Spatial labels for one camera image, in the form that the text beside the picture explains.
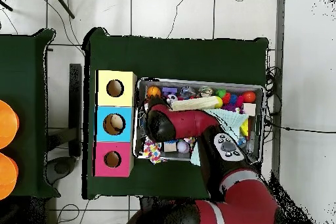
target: orange ball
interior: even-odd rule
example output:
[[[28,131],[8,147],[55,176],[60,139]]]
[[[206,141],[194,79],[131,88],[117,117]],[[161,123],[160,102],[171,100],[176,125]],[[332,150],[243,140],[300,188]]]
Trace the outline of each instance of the orange ball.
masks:
[[[245,92],[243,94],[244,102],[246,103],[254,103],[255,102],[255,94],[252,91]]]
[[[160,97],[160,96],[161,96],[161,91],[158,87],[150,86],[147,89],[147,97]]]

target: red ball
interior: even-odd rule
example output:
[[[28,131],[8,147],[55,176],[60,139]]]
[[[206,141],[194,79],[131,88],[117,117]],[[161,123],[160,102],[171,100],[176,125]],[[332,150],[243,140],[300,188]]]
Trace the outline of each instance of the red ball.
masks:
[[[243,94],[244,102],[246,103],[254,103],[255,102],[255,94],[252,91],[245,92]]]

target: yellow cube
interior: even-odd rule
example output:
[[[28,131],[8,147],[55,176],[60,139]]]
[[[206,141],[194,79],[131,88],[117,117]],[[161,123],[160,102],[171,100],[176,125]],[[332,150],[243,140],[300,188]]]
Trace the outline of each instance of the yellow cube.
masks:
[[[96,71],[98,105],[132,107],[137,77],[132,72],[113,70]]]

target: black metal frame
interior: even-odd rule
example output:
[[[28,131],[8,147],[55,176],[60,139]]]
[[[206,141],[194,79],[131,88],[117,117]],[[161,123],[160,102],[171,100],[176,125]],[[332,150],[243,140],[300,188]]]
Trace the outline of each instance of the black metal frame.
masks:
[[[47,137],[48,151],[67,143],[69,155],[81,155],[81,88],[82,69],[80,64],[70,64],[68,128],[53,131]]]
[[[282,62],[284,58],[284,31],[285,31],[285,0],[278,0],[276,17],[276,67],[282,71]],[[274,110],[280,110],[279,114],[273,117],[275,125],[281,125],[281,106],[282,103],[282,74],[276,75],[275,93],[279,96],[274,97]],[[273,127],[272,141],[272,173],[274,177],[280,179],[280,139],[281,129]]]
[[[64,9],[66,10],[66,12],[70,15],[70,17],[72,19],[75,19],[74,14],[71,12],[71,10],[69,9],[69,7],[65,4],[65,2],[63,0],[58,0],[60,2],[60,4],[62,5],[62,7],[64,7]],[[6,9],[8,9],[9,11],[13,11],[13,9],[8,6],[6,3],[4,3],[2,0],[0,0],[0,5],[2,5],[3,7],[5,7]]]
[[[5,9],[8,9],[9,11],[13,11],[13,9],[6,3],[4,3],[2,0],[0,0],[0,5],[2,5]]]

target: wooden block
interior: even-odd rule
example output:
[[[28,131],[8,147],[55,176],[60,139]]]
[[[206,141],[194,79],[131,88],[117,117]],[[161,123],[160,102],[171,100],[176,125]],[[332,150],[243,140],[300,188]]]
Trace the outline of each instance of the wooden block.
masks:
[[[137,77],[132,72],[98,70],[98,105],[131,107],[134,105],[134,94]]]
[[[183,110],[203,110],[214,109],[217,105],[222,106],[222,99],[220,97],[201,97],[199,99],[187,99],[185,101],[174,101],[171,104],[173,111]]]
[[[176,143],[163,143],[163,151],[164,152],[177,152]]]
[[[134,164],[132,143],[97,142],[94,152],[95,177],[129,177]]]
[[[97,142],[132,142],[133,107],[98,106]]]
[[[255,116],[255,108],[256,108],[255,103],[243,103],[243,110],[249,116],[252,117]]]

